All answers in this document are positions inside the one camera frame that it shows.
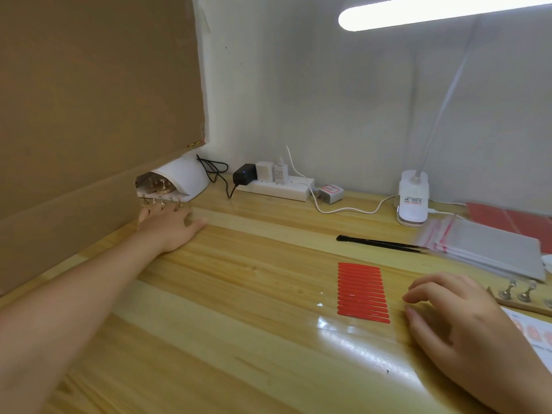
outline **wooden tabletop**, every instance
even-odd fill
[[[437,256],[335,241],[411,242],[417,230],[396,222],[391,201],[375,215],[322,215],[312,198],[238,191],[228,200],[223,187],[210,185],[190,202],[193,217],[210,225],[132,283],[44,412],[487,412],[412,341],[401,296],[435,271],[507,281]],[[348,192],[322,208],[373,210],[380,199]],[[0,304],[134,230],[128,224]],[[338,262],[381,268],[390,325],[336,314]]]

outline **power strip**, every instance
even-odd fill
[[[239,185],[236,190],[306,202],[308,195],[310,195],[308,185],[314,190],[314,179],[291,175],[289,176],[289,182],[286,184],[253,180],[247,186]]]

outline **gray wall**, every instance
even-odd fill
[[[198,0],[209,144],[232,169],[276,160],[371,193],[414,168],[473,18],[366,32],[345,0]],[[432,145],[431,197],[552,214],[552,8],[482,18]]]

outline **white nail lamp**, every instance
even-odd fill
[[[388,0],[378,3],[371,0],[349,0],[340,14],[339,24],[345,30],[356,32],[547,4],[552,4],[552,0]],[[427,220],[430,185],[427,174],[422,170],[441,117],[454,94],[467,58],[472,51],[473,36],[478,25],[479,20],[476,20],[466,44],[464,57],[446,93],[433,130],[425,143],[418,168],[402,173],[398,186],[400,203],[397,208],[397,221],[402,225],[421,227]]]

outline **brown cardboard panel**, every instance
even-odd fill
[[[183,152],[171,153],[0,220],[0,296],[136,218],[136,175]]]
[[[201,139],[195,33],[191,0],[0,1],[0,190],[14,198],[0,218],[37,217],[40,203]],[[74,200],[88,217],[114,206]],[[128,219],[127,205],[80,243]]]

